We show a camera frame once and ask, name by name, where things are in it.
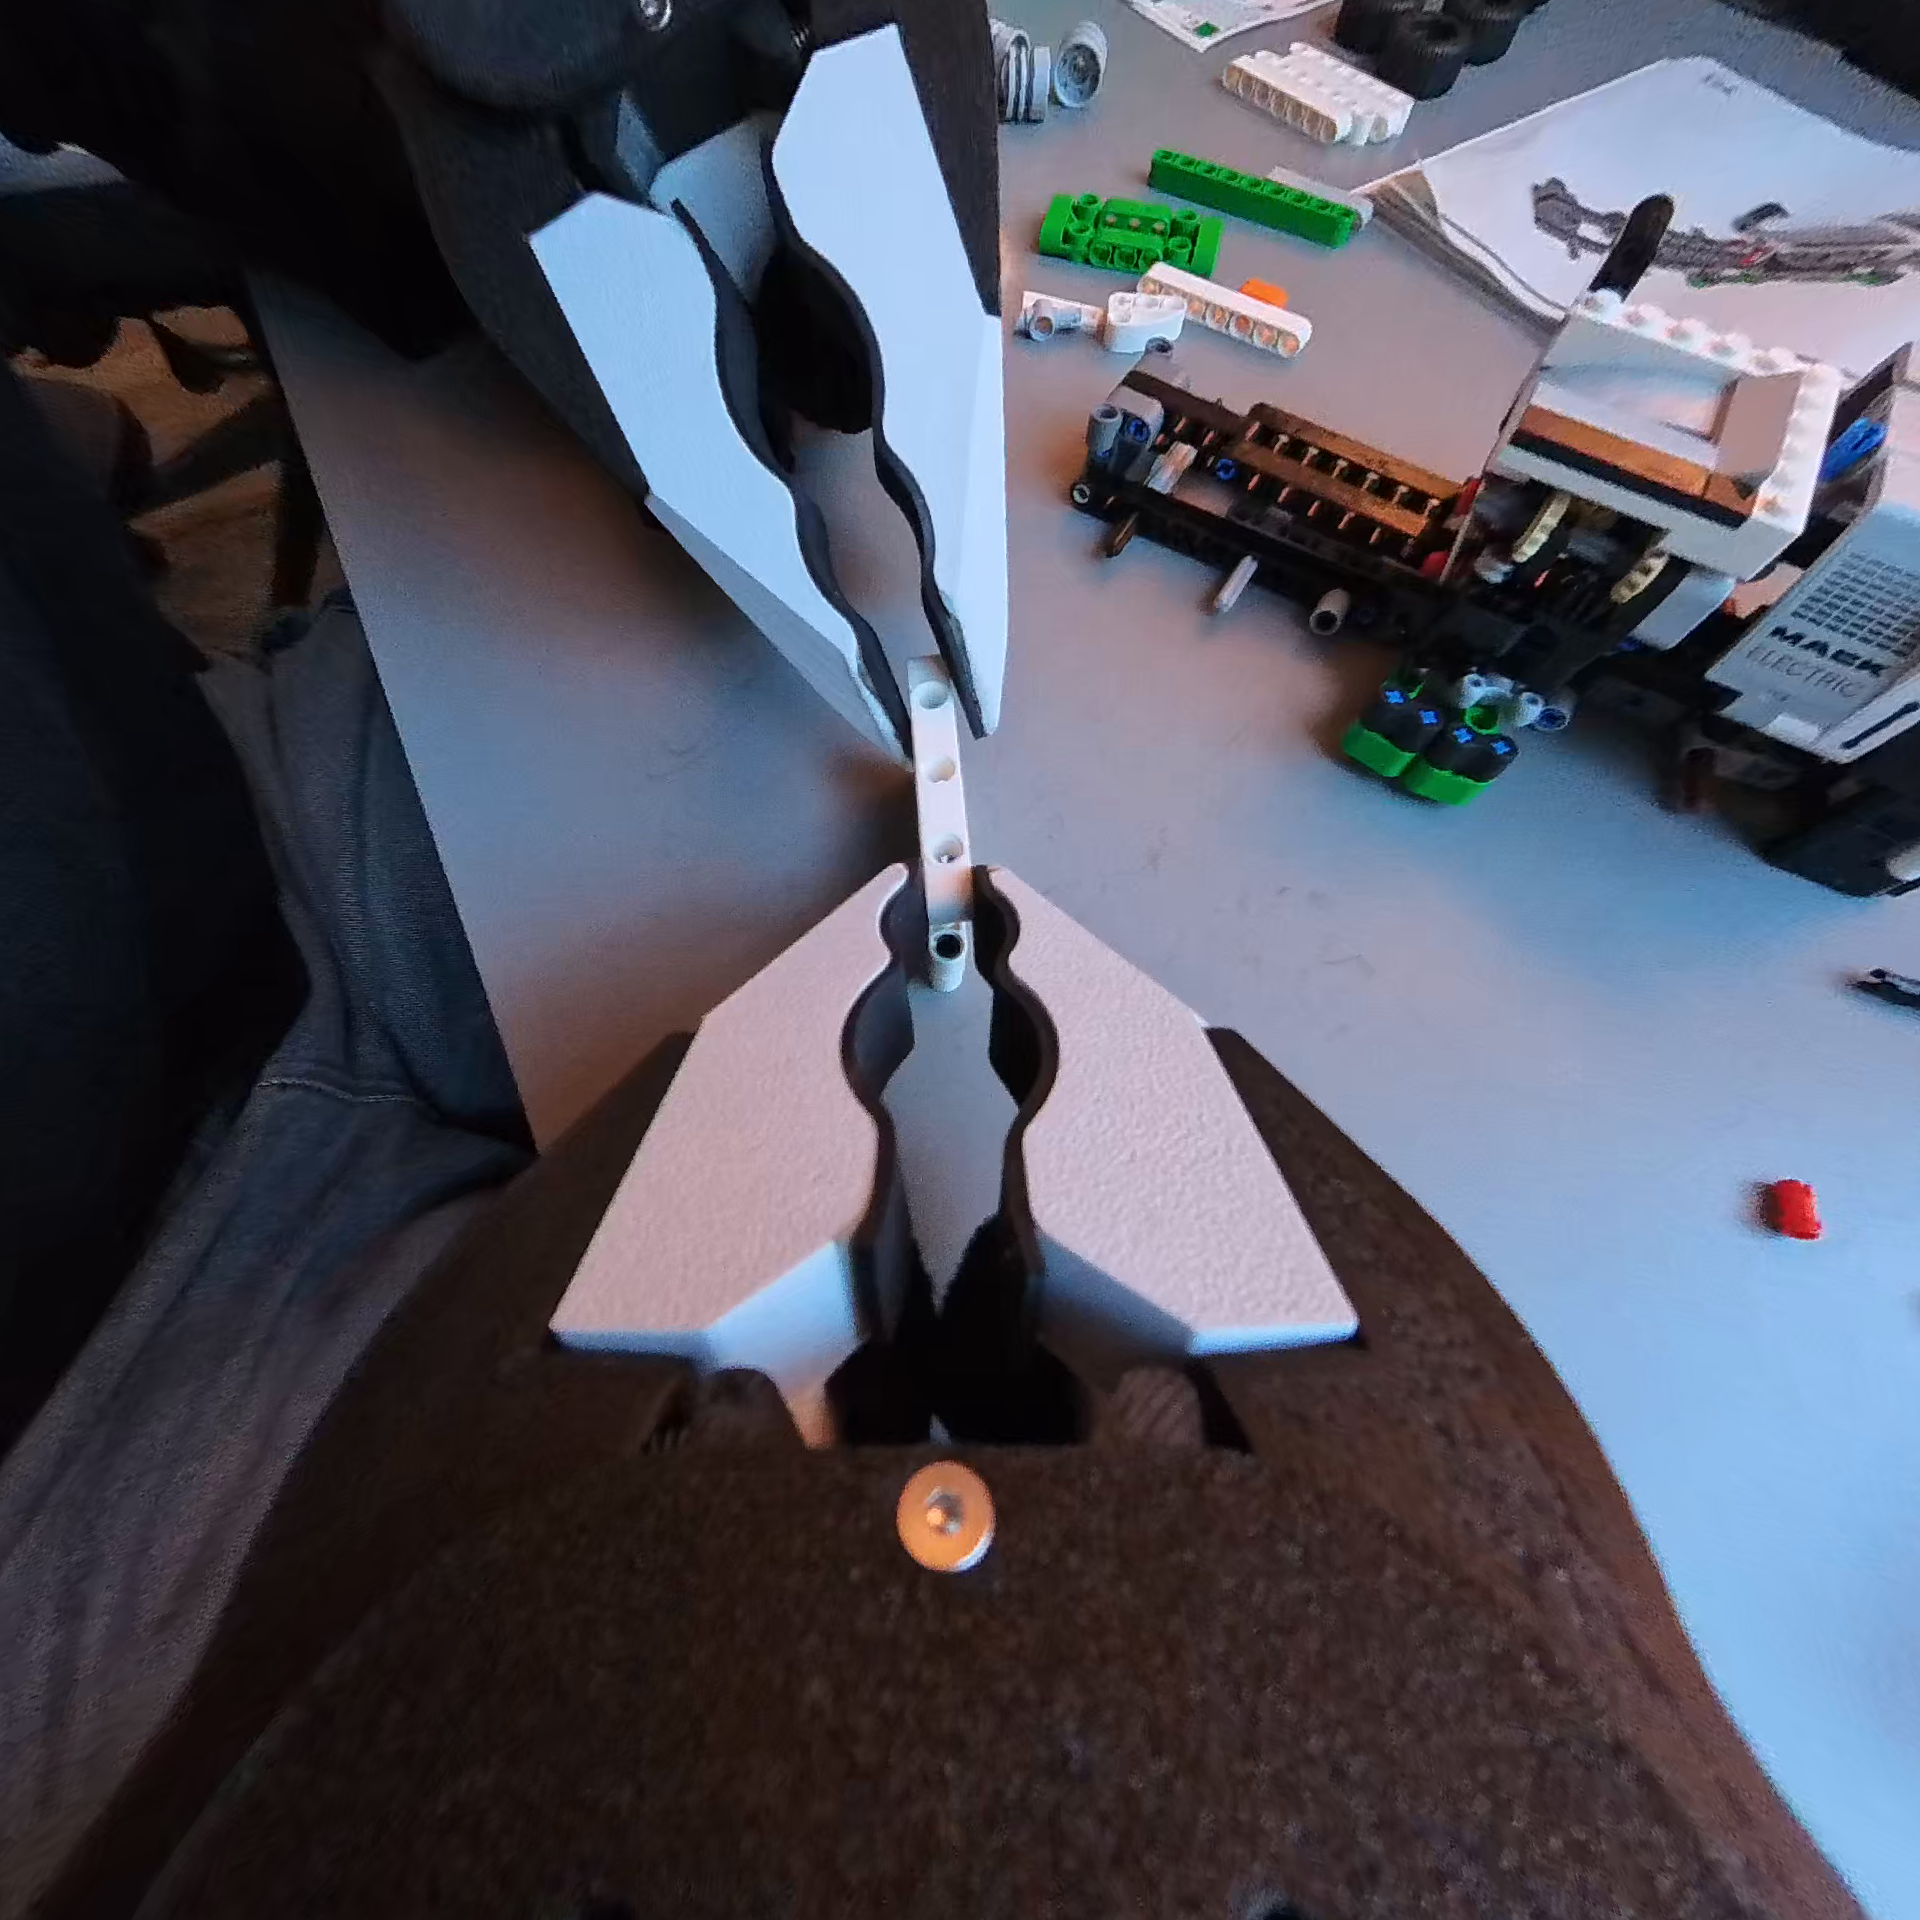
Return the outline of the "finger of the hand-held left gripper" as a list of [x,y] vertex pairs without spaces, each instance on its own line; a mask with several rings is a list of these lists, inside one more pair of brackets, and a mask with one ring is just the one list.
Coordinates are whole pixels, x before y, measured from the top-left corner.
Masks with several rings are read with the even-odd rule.
[[905,696],[760,415],[751,311],[684,203],[589,195],[532,237],[646,510],[849,727],[908,757]]
[[998,141],[982,17],[817,17],[773,145],[784,236],[853,321],[882,489],[973,735],[1010,636]]

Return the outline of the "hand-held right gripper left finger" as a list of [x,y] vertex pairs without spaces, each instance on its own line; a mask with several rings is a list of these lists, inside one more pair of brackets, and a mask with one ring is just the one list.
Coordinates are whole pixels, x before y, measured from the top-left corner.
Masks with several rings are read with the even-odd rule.
[[551,1319],[580,1353],[753,1372],[804,1444],[829,1379],[896,1332],[913,1240],[884,1093],[913,1045],[892,863],[714,1003],[672,1069]]

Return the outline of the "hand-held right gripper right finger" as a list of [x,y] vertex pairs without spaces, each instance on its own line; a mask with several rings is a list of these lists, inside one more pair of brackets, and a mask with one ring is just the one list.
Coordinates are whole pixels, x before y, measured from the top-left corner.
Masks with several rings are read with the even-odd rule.
[[1215,1357],[1352,1336],[1215,1031],[1008,869],[976,872],[973,935],[1014,1102],[998,1219],[1040,1343]]

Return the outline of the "white lego liftarm beam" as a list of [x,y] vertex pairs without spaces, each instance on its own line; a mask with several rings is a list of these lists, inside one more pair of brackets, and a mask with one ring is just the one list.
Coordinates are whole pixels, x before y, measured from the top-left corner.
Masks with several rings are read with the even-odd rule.
[[956,991],[973,950],[973,862],[962,777],[962,717],[949,667],[936,656],[908,664],[905,681],[921,893],[927,924],[927,985]]

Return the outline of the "long white lego beam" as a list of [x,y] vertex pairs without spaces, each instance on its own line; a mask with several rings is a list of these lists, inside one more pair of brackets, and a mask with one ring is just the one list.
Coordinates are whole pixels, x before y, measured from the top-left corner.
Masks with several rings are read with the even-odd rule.
[[1178,299],[1188,324],[1247,345],[1266,356],[1295,358],[1311,340],[1306,317],[1285,304],[1245,294],[1220,280],[1173,267],[1165,260],[1143,272],[1135,291],[1143,297]]

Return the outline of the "long green lego beam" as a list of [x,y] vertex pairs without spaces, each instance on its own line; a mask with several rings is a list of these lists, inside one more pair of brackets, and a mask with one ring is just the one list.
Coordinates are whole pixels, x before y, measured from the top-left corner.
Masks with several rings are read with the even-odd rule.
[[1146,183],[1162,197],[1320,248],[1343,248],[1370,222],[1370,213],[1362,211],[1357,199],[1342,199],[1309,183],[1252,175],[1186,150],[1152,150]]

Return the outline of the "thick white lego beam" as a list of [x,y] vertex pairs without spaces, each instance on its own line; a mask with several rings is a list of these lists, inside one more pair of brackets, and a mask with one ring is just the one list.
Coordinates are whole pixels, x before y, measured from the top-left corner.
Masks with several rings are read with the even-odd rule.
[[1405,131],[1414,110],[1402,89],[1306,41],[1293,41],[1279,54],[1237,54],[1217,81],[1233,99],[1320,145],[1383,145]]

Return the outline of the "green black lego assembly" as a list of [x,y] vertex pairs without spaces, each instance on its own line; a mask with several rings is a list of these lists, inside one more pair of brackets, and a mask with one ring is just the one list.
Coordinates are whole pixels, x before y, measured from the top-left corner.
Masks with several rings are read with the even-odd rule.
[[1535,735],[1564,733],[1572,688],[1535,691],[1493,669],[1402,667],[1343,727],[1336,755],[1365,774],[1431,804],[1474,803]]

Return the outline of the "lego truck model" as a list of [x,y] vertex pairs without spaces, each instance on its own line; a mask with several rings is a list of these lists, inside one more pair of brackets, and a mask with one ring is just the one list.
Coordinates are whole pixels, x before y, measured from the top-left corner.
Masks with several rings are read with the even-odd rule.
[[1916,892],[1916,342],[1869,373],[1639,299],[1649,197],[1549,336],[1471,479],[1144,351],[1088,415],[1071,505],[1282,592],[1388,681],[1493,669],[1668,733],[1668,792],[1759,796],[1759,849],[1849,897]]

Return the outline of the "lego instruction booklet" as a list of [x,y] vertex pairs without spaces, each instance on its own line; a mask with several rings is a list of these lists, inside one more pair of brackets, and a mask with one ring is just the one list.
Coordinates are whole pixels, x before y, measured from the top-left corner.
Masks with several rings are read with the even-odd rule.
[[1661,60],[1362,187],[1375,216],[1538,329],[1626,215],[1672,216],[1639,299],[1861,376],[1918,337],[1918,155],[1706,60]]

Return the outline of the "white paper leaflet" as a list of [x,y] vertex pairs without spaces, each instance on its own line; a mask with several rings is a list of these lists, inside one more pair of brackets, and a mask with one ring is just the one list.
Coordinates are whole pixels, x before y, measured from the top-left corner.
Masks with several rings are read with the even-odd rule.
[[1204,52],[1223,41],[1268,28],[1289,28],[1328,3],[1126,3],[1165,36],[1190,52]]

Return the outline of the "person's grey jeans leg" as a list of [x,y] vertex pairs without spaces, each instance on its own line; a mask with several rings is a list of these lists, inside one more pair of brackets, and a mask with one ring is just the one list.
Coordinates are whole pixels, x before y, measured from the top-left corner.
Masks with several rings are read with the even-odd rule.
[[202,662],[10,371],[1,664],[4,1916],[54,1916],[528,1143],[351,603]]

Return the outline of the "green lego frame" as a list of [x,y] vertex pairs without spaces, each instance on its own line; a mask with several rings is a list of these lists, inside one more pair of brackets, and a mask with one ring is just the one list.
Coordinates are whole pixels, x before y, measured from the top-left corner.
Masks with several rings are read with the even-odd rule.
[[1041,216],[1038,254],[1129,276],[1170,264],[1208,279],[1223,233],[1220,216],[1196,208],[1058,195]]

